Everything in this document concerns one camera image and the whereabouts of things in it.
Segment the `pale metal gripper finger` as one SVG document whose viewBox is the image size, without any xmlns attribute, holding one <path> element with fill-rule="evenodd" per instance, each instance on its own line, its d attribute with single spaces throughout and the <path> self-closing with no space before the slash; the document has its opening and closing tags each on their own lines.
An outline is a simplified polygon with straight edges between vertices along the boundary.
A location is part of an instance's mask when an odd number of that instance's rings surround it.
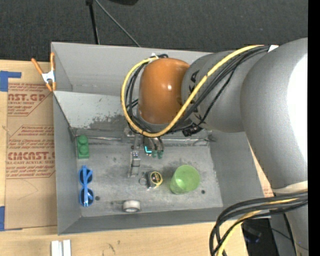
<svg viewBox="0 0 320 256">
<path fill-rule="evenodd" d="M 130 161 L 129 161 L 129 170 L 128 170 L 128 177 L 134 177 L 132 176 L 132 161 L 134 159 L 140 159 L 140 154 L 138 151 L 133 150 L 130 154 Z"/>
<path fill-rule="evenodd" d="M 131 176 L 136 177 L 140 172 L 141 159 L 133 159 L 131 163 Z"/>
</svg>

